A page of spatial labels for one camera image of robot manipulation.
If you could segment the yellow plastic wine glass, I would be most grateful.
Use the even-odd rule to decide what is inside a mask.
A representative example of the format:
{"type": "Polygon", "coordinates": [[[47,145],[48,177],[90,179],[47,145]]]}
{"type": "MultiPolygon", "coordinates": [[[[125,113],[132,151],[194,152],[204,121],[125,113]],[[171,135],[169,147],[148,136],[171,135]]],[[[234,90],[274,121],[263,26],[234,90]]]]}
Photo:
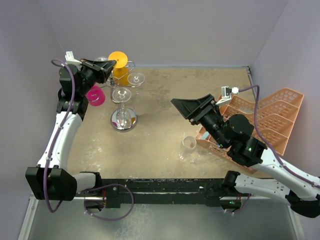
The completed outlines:
{"type": "Polygon", "coordinates": [[[108,60],[115,60],[116,64],[112,71],[112,77],[115,82],[122,86],[128,86],[128,74],[129,70],[126,67],[128,63],[128,57],[124,52],[114,51],[108,56],[108,60]]]}

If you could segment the pink plastic wine glass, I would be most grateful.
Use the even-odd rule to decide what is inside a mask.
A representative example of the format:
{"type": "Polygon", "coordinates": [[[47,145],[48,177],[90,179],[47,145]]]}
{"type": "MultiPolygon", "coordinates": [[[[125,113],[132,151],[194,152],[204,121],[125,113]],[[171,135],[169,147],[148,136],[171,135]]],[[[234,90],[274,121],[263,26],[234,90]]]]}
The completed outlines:
{"type": "Polygon", "coordinates": [[[93,107],[101,106],[106,100],[106,96],[103,90],[96,84],[88,91],[85,96],[88,100],[88,103],[93,107]]]}

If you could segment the clear champagne flute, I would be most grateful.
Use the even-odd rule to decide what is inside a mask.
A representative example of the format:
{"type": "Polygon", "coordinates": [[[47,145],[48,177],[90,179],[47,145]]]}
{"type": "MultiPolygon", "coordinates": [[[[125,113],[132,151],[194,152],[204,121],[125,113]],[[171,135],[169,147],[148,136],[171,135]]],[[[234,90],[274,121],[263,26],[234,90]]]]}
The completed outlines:
{"type": "Polygon", "coordinates": [[[118,104],[111,117],[110,122],[112,127],[119,132],[127,132],[133,129],[138,117],[132,108],[126,106],[126,103],[131,99],[132,93],[126,87],[118,87],[112,93],[112,99],[118,104]]]}
{"type": "Polygon", "coordinates": [[[128,83],[134,92],[133,110],[137,116],[145,113],[145,101],[142,94],[143,84],[145,83],[145,75],[143,73],[133,72],[128,75],[128,83]]]}

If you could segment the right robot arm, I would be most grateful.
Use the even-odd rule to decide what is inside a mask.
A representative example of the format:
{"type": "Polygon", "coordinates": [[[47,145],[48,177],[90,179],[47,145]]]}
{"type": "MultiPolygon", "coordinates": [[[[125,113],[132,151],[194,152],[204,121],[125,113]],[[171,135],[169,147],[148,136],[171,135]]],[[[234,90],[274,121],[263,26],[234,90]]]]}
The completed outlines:
{"type": "Polygon", "coordinates": [[[254,126],[243,114],[224,120],[211,94],[198,99],[173,98],[171,103],[192,125],[202,125],[221,149],[228,150],[227,155],[234,162],[270,177],[254,178],[229,170],[222,182],[226,195],[263,196],[290,206],[292,211],[304,217],[320,215],[319,177],[276,156],[270,146],[253,137],[254,126]]]}

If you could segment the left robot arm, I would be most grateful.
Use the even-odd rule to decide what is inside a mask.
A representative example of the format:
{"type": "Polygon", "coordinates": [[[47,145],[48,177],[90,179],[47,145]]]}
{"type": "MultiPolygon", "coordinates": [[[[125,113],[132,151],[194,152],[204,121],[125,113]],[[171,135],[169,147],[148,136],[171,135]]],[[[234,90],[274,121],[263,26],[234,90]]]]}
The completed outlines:
{"type": "Polygon", "coordinates": [[[96,84],[103,84],[111,75],[115,60],[62,63],[59,69],[58,103],[55,125],[48,145],[35,167],[28,167],[26,180],[38,200],[71,201],[86,190],[91,196],[103,191],[99,173],[67,171],[73,140],[81,126],[89,101],[86,97],[96,84]]]}

